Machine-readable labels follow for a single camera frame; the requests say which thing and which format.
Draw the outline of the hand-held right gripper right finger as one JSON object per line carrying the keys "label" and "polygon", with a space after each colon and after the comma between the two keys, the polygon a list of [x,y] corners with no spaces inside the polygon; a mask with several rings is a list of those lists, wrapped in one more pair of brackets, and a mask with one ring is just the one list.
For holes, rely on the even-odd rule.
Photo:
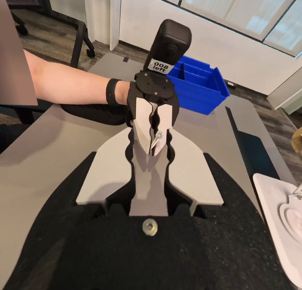
{"label": "hand-held right gripper right finger", "polygon": [[167,134],[168,165],[165,172],[165,197],[168,215],[186,204],[190,215],[201,205],[222,206],[224,200],[203,151],[191,140],[170,129]]}

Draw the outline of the silver bolt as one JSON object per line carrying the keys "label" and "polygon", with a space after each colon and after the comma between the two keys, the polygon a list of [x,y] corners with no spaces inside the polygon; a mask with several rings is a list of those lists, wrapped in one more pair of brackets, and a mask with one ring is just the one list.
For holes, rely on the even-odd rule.
{"label": "silver bolt", "polygon": [[157,133],[155,134],[155,137],[151,143],[150,149],[152,150],[156,146],[157,142],[163,138],[164,138],[164,132],[157,131]]}

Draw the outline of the blue plastic bin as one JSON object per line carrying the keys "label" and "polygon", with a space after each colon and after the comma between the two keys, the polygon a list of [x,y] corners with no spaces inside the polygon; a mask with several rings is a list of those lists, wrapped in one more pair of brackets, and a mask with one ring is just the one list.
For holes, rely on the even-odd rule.
{"label": "blue plastic bin", "polygon": [[179,106],[184,109],[209,115],[231,94],[219,69],[209,64],[182,56],[168,73]]}

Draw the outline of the person's left forearm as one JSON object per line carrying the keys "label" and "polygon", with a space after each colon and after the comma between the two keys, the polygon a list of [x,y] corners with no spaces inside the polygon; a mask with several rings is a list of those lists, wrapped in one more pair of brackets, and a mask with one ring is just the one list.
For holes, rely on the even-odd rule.
{"label": "person's left forearm", "polygon": [[37,99],[55,104],[107,104],[108,78],[48,62],[25,49],[23,51]]}

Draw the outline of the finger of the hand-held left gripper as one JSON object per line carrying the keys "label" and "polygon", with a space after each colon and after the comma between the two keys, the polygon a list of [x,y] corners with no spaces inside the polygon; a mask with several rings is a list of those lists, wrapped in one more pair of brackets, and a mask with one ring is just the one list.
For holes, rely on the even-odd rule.
{"label": "finger of the hand-held left gripper", "polygon": [[133,120],[134,131],[138,143],[147,155],[150,154],[151,143],[154,139],[152,120],[155,110],[155,103],[150,103],[144,98],[136,98],[136,112]]}
{"label": "finger of the hand-held left gripper", "polygon": [[152,119],[152,128],[154,138],[158,132],[162,132],[163,136],[157,140],[152,148],[152,156],[157,156],[167,143],[167,132],[172,128],[172,106],[163,104],[158,106]]}

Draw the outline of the person's left hand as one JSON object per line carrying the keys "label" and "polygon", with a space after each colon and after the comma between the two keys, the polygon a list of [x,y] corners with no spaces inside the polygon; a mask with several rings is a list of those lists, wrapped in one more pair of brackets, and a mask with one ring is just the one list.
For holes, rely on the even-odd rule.
{"label": "person's left hand", "polygon": [[127,105],[130,82],[118,81],[115,86],[115,100],[120,105]]}

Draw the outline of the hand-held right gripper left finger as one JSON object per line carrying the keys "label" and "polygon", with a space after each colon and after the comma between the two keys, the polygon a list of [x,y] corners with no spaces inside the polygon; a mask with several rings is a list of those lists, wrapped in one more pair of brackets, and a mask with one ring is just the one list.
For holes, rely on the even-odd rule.
{"label": "hand-held right gripper left finger", "polygon": [[127,127],[100,146],[76,198],[77,205],[131,203],[136,191],[133,143],[133,129]]}

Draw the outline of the black wristband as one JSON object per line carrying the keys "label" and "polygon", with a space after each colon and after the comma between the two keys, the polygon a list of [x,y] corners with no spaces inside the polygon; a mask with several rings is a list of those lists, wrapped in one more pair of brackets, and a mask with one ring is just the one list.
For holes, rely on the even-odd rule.
{"label": "black wristband", "polygon": [[109,106],[114,106],[114,107],[119,106],[119,103],[116,101],[115,98],[115,88],[119,81],[121,80],[115,78],[111,78],[108,81],[108,84],[106,86],[106,101]]}

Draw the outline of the wooden board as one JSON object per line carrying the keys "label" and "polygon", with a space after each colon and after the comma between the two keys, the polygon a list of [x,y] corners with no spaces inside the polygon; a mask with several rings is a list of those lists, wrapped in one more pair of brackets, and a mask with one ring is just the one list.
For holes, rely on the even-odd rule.
{"label": "wooden board", "polygon": [[297,129],[293,134],[291,145],[296,153],[302,155],[302,127]]}

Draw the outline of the large grid window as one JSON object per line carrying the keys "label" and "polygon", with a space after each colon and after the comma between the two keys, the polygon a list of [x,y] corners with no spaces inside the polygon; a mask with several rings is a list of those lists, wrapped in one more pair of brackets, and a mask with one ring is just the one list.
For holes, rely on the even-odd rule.
{"label": "large grid window", "polygon": [[291,57],[301,56],[302,0],[161,0]]}

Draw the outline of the black rolling cart frame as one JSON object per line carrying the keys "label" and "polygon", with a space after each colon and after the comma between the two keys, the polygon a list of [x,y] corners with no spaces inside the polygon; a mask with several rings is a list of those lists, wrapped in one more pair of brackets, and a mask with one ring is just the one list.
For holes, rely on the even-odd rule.
{"label": "black rolling cart frame", "polygon": [[[87,56],[89,58],[94,58],[95,57],[95,48],[94,48],[92,42],[89,39],[88,29],[87,29],[86,24],[83,21],[78,20],[74,17],[70,17],[70,16],[65,15],[63,13],[59,13],[57,11],[54,11],[52,9],[50,0],[40,0],[40,2],[41,2],[41,7],[40,8],[24,8],[24,9],[40,13],[42,15],[45,15],[49,18],[54,19],[54,20],[58,20],[58,21],[63,22],[65,24],[69,24],[72,27],[74,27],[77,31],[70,66],[73,67],[73,68],[78,67],[78,62],[79,62],[79,59],[80,59],[80,54],[81,54],[81,49],[82,49],[83,43],[85,43],[88,47],[88,49],[86,50]],[[17,17],[12,12],[12,10],[13,9],[10,9],[10,12],[11,12],[11,15],[13,17],[13,20],[17,23],[16,29],[17,29],[18,33],[21,34],[21,35],[27,35],[28,30],[26,28],[25,23],[19,17]]]}

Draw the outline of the white stand base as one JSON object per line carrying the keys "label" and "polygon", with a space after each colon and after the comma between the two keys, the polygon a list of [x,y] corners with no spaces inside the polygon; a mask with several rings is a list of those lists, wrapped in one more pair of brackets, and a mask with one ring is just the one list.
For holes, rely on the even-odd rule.
{"label": "white stand base", "polygon": [[281,266],[289,280],[301,289],[301,185],[296,187],[259,173],[252,178]]}

